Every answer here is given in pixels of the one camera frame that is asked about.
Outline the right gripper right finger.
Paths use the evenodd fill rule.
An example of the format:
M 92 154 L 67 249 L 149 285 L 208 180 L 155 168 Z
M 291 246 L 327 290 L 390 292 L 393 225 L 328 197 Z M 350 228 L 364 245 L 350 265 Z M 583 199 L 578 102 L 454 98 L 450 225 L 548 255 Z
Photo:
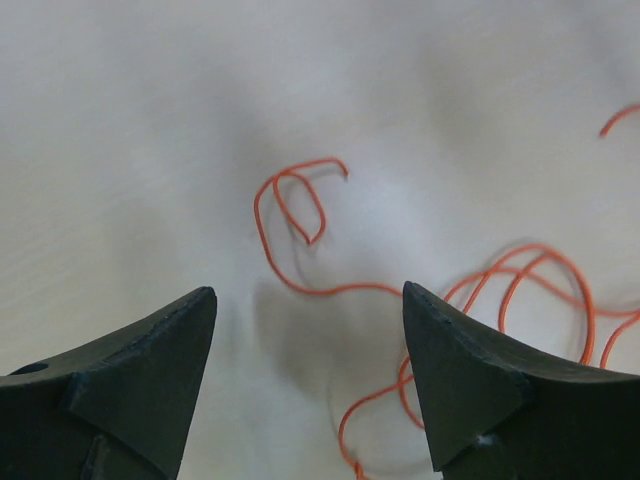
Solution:
M 639 379 L 532 348 L 422 286 L 403 322 L 433 469 L 447 479 L 635 479 Z

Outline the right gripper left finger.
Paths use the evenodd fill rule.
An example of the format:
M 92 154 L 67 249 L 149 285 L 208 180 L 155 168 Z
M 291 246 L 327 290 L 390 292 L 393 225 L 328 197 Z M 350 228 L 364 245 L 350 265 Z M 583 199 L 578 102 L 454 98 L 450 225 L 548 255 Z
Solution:
M 177 478 L 216 313 L 200 287 L 2 376 L 2 478 Z

